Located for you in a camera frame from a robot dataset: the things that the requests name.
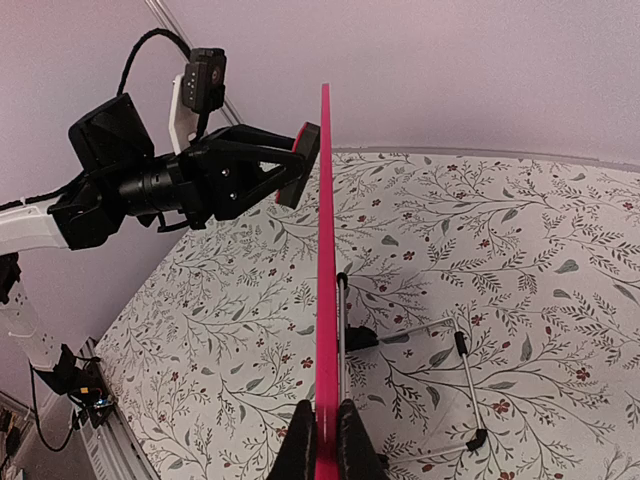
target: black camera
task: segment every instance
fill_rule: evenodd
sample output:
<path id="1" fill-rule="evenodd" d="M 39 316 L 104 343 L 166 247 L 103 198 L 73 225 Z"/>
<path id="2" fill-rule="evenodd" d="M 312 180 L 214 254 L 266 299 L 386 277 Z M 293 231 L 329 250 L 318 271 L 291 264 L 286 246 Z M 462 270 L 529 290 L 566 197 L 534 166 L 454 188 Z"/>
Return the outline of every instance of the black camera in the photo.
<path id="1" fill-rule="evenodd" d="M 224 104 L 227 57 L 221 48 L 194 48 L 182 79 L 182 103 L 194 113 L 209 114 Z"/>

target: white wall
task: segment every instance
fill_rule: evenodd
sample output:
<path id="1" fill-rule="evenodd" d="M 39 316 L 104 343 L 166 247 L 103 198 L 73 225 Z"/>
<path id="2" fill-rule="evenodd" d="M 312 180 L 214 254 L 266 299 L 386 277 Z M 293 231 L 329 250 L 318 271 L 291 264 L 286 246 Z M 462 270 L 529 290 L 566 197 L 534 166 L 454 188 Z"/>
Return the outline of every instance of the white wall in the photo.
<path id="1" fill-rule="evenodd" d="M 53 190 L 80 171 L 68 128 L 115 95 L 129 50 L 156 26 L 142 0 L 3 2 L 0 203 Z M 171 81 L 183 68 L 178 50 L 154 39 L 128 83 L 159 153 L 169 150 Z M 108 328 L 178 237 L 127 219 L 103 247 L 27 252 L 20 264 L 42 319 L 75 349 Z M 30 403 L 27 359 L 4 335 L 0 365 L 0 389 Z"/>
<path id="2" fill-rule="evenodd" d="M 521 150 L 640 164 L 637 0 L 167 0 L 227 49 L 245 121 L 334 144 Z"/>

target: wire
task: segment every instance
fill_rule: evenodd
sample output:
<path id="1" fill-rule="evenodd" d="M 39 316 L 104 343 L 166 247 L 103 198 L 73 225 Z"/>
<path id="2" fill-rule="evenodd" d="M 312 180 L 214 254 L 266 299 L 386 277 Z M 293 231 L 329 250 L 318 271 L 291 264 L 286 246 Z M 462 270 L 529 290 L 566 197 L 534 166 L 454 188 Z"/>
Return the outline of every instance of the wire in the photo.
<path id="1" fill-rule="evenodd" d="M 176 35 L 171 30 L 167 30 L 166 28 L 154 28 L 153 30 L 148 31 L 142 37 L 140 37 L 140 40 L 138 40 L 136 44 L 133 46 L 133 48 L 131 49 L 131 53 L 127 58 L 127 63 L 125 63 L 124 70 L 122 71 L 122 78 L 120 79 L 120 85 L 118 85 L 118 92 L 116 93 L 116 95 L 119 96 L 124 93 L 124 86 L 127 83 L 127 77 L 129 76 L 129 72 L 131 71 L 133 60 L 136 58 L 136 54 L 142 48 L 142 45 L 144 45 L 147 40 L 157 35 L 162 35 L 163 37 L 166 37 L 169 40 L 171 40 L 173 43 L 175 43 L 178 46 L 182 54 L 185 57 L 187 57 L 187 59 L 189 59 L 189 55 L 191 54 L 191 49 L 189 48 L 189 45 L 187 45 L 187 42 L 185 42 L 182 39 L 182 37 L 180 37 L 179 35 Z"/>
<path id="2" fill-rule="evenodd" d="M 197 143 L 204 136 L 204 132 L 207 129 L 207 125 L 209 124 L 209 114 L 201 113 L 198 116 L 198 124 L 196 126 L 196 136 L 193 138 L 193 143 Z"/>
<path id="3" fill-rule="evenodd" d="M 52 451 L 53 453 L 61 452 L 69 444 L 69 440 L 71 440 L 71 435 L 73 434 L 73 425 L 71 425 L 71 427 L 69 428 L 69 433 L 67 434 L 67 437 L 64 439 L 64 442 L 62 442 L 62 445 L 60 445 L 59 447 L 52 447 L 51 445 L 49 445 L 49 443 L 47 443 L 47 441 L 44 438 L 44 435 L 42 434 L 42 428 L 40 427 L 40 417 L 38 416 L 38 403 L 36 400 L 36 382 L 33 376 L 33 372 L 34 372 L 33 365 L 31 365 L 31 363 L 29 363 L 29 371 L 31 373 L 31 399 L 33 400 L 33 414 L 36 420 L 36 429 L 38 430 L 38 435 L 40 436 L 40 440 L 42 441 L 42 444 L 45 447 L 47 447 L 48 450 Z"/>
<path id="4" fill-rule="evenodd" d="M 80 172 L 76 177 L 71 180 L 66 185 L 54 190 L 53 192 L 43 193 L 42 195 L 36 195 L 34 197 L 27 197 L 22 200 L 13 200 L 11 202 L 7 202 L 5 204 L 0 205 L 0 212 L 4 210 L 9 210 L 11 208 L 23 207 L 25 205 L 31 205 L 32 203 L 44 202 L 45 200 L 51 200 L 53 198 L 59 197 L 67 193 L 70 190 L 73 190 L 77 185 L 80 184 L 80 181 L 84 178 L 84 170 Z"/>

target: pink board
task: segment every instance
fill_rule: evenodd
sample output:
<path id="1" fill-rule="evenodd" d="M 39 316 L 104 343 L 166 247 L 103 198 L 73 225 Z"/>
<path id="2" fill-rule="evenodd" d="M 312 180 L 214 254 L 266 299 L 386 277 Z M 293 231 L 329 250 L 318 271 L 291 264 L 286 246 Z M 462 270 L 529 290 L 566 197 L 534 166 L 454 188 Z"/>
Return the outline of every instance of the pink board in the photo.
<path id="1" fill-rule="evenodd" d="M 320 211 L 318 216 L 318 320 L 316 326 L 316 478 L 338 480 L 336 430 L 338 417 L 338 315 L 333 230 L 331 112 L 329 85 L 322 86 L 320 132 Z"/>

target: patterned table surface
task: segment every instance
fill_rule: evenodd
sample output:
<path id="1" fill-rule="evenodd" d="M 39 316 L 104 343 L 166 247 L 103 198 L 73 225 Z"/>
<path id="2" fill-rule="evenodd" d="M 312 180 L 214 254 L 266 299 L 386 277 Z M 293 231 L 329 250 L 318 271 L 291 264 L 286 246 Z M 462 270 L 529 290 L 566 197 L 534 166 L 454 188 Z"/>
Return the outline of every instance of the patterned table surface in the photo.
<path id="1" fill-rule="evenodd" d="M 382 335 L 455 316 L 489 429 L 445 327 L 350 359 L 399 479 L 640 475 L 640 175 L 528 159 L 334 155 L 352 323 Z M 265 478 L 314 397 L 317 177 L 189 232 L 98 346 L 163 480 Z"/>

